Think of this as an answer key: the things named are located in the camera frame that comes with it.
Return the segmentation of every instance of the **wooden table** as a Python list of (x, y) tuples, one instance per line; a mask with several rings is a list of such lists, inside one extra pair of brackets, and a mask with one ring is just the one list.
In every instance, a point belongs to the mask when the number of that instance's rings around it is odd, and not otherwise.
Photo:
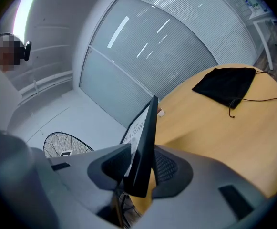
[[(228, 67), (254, 68), (245, 64), (215, 68)], [(155, 143), (222, 161), (270, 197), (277, 192), (277, 100), (241, 101), (231, 110), (235, 119), (230, 118), (228, 107), (191, 90), (212, 70), (186, 80), (160, 102), (165, 115), (157, 118)], [(277, 83), (266, 73), (255, 76), (245, 95), (256, 100), (274, 97)], [(141, 213), (150, 206), (154, 187), (151, 172), (147, 197), (131, 197)]]

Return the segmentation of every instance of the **fan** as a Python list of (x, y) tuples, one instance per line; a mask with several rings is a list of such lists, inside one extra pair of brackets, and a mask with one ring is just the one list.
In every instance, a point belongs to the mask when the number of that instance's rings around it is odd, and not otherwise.
[(93, 151), (83, 141), (63, 132), (51, 133), (44, 142), (43, 151), (48, 158), (59, 157), (62, 151), (67, 150), (73, 150), (76, 154)]

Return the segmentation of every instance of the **monitor screen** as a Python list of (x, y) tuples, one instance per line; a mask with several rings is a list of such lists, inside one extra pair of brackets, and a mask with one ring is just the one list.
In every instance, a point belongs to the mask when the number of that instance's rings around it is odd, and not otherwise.
[(123, 182), (127, 193), (145, 197), (154, 157), (154, 142), (157, 120), (158, 98), (150, 102), (129, 124), (121, 144), (131, 144), (131, 164)]

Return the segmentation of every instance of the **black drawstring bag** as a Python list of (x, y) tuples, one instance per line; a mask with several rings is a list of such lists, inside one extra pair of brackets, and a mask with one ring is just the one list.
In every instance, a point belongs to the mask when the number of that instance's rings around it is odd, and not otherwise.
[(247, 93), (255, 74), (253, 68), (214, 68), (192, 90), (235, 109)]

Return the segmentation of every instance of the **black monitor frame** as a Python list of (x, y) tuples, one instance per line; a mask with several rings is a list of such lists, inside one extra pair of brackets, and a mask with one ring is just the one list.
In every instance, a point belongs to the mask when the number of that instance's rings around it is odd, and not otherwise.
[(124, 190), (130, 195), (136, 197), (146, 197), (149, 178), (154, 159), (154, 144), (157, 121), (158, 98), (153, 96), (150, 102), (142, 109), (142, 111), (131, 121), (125, 131), (121, 144), (127, 135), (132, 123), (143, 113), (149, 106), (141, 137), (139, 139), (137, 150), (132, 162), (129, 176), (123, 178)]

